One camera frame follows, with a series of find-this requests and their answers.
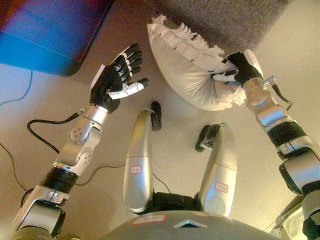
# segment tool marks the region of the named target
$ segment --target cable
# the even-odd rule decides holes
[[[289,101],[288,99],[286,99],[284,96],[282,96],[277,84],[271,84],[271,86],[272,86],[273,90],[275,91],[275,93],[279,96],[279,98],[281,98],[284,102],[289,104],[289,106],[286,108],[286,110],[288,111],[294,103],[292,101]]]
[[[44,124],[65,124],[70,122],[71,120],[75,119],[79,117],[79,114],[77,112],[75,112],[74,114],[72,114],[70,117],[68,117],[66,120],[63,121],[50,121],[50,120],[43,120],[43,119],[34,119],[31,120],[27,123],[26,128],[29,130],[29,132],[35,136],[37,139],[39,139],[40,141],[42,141],[43,143],[47,144],[50,148],[52,148],[57,154],[60,153],[60,151],[54,146],[52,145],[50,142],[48,142],[47,140],[45,140],[44,138],[42,138],[41,136],[39,136],[38,134],[36,134],[32,128],[31,128],[31,124],[34,123],[44,123]]]
[[[22,99],[25,98],[25,96],[28,94],[28,92],[30,91],[30,88],[31,88],[31,83],[32,83],[32,78],[33,78],[33,75],[34,75],[34,72],[31,70],[31,74],[30,74],[30,81],[29,81],[29,86],[26,90],[26,92],[24,93],[24,95],[18,99],[13,99],[13,100],[8,100],[8,101],[4,101],[0,104],[0,107],[4,104],[7,104],[7,103],[11,103],[11,102],[16,102],[16,101],[20,101]]]
[[[153,172],[152,174],[153,174],[153,176],[154,176],[156,179],[158,179],[161,183],[163,183],[163,185],[165,185],[166,189],[168,189],[169,193],[171,193],[171,191],[170,191],[169,187],[167,186],[167,184],[165,184],[163,181],[161,181],[161,180],[155,175],[154,172]]]
[[[111,168],[111,169],[117,169],[117,168],[121,168],[123,167],[125,164],[121,165],[121,166],[101,166],[101,167],[98,167],[96,170],[94,170],[94,172],[92,173],[91,177],[89,178],[88,181],[86,181],[85,183],[75,183],[75,185],[77,186],[84,186],[84,185],[87,185],[88,183],[90,183],[91,179],[94,177],[94,175],[96,174],[96,172],[100,169],[103,169],[103,168]]]
[[[20,183],[20,181],[19,181],[18,178],[17,178],[14,158],[12,157],[11,153],[1,144],[1,142],[0,142],[0,146],[8,153],[8,155],[9,155],[10,158],[11,158],[12,166],[13,166],[14,178],[15,178],[16,182],[20,185],[20,187],[21,187],[23,190],[27,191],[27,189],[25,189],[24,186],[22,186],[22,184]]]

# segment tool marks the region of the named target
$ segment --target black band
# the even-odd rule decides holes
[[[42,180],[41,185],[68,194],[77,179],[78,176],[75,173],[53,167]]]
[[[320,190],[320,180],[310,182],[302,187],[302,192],[304,196],[307,196],[309,193]]]
[[[313,214],[319,213],[320,209],[315,211]],[[315,240],[320,237],[320,225],[315,224],[311,219],[311,216],[304,220],[302,231],[307,236],[308,240]]]
[[[187,211],[201,211],[202,209],[190,196],[183,196],[174,193],[153,192],[152,200],[148,203],[146,210],[143,212],[134,212],[137,215],[159,211],[171,210],[187,210]]]
[[[293,139],[307,135],[295,121],[280,123],[279,125],[271,128],[267,134],[276,148]]]

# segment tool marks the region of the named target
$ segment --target pillow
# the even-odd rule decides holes
[[[236,69],[229,61],[223,63],[224,51],[218,46],[209,48],[201,35],[183,23],[178,29],[164,25],[166,16],[152,18],[147,24],[149,41],[157,65],[168,84],[185,101],[209,111],[241,105],[246,95],[236,81],[217,81],[212,73]]]

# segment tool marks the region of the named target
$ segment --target tiled floor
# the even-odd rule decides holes
[[[93,161],[79,182],[86,181],[99,166],[124,163],[139,109],[157,100],[162,106],[162,129],[153,133],[152,141],[158,177],[172,192],[193,196],[200,188],[210,154],[194,150],[198,134],[205,124],[228,122],[238,147],[238,175],[230,217],[264,230],[294,197],[278,171],[281,160],[245,106],[223,112],[203,111],[186,103],[169,87],[149,46],[146,24],[154,15],[155,10],[141,2],[116,1],[78,73],[59,77],[34,72],[26,98],[0,107],[0,142],[12,152],[18,178],[26,188],[34,187],[56,157],[54,151],[28,133],[26,123],[35,118],[63,120],[80,107],[87,107],[89,85],[100,64],[108,64],[119,51],[138,42],[144,62],[135,79],[147,77],[150,86],[121,100],[119,109],[108,117]],[[319,42],[318,1],[295,1],[255,51],[265,77],[275,75],[282,93],[295,103],[291,115],[318,141]],[[29,77],[29,70],[1,64],[0,102],[21,96]],[[71,126],[72,122],[59,126],[39,124],[34,129],[61,148]],[[0,165],[0,235],[4,236],[24,192],[15,182],[12,164],[3,150]],[[103,169],[87,186],[74,187],[64,207],[67,217],[61,240],[73,236],[96,239],[134,217],[122,200],[123,173],[124,168]],[[166,191],[157,180],[154,188]]]

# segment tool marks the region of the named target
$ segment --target silver robot leg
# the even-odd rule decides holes
[[[237,154],[235,138],[231,128],[220,124],[214,137],[198,194],[205,212],[228,216],[231,210],[237,175]]]
[[[151,113],[146,108],[137,116],[126,156],[123,200],[134,213],[143,212],[153,196]]]

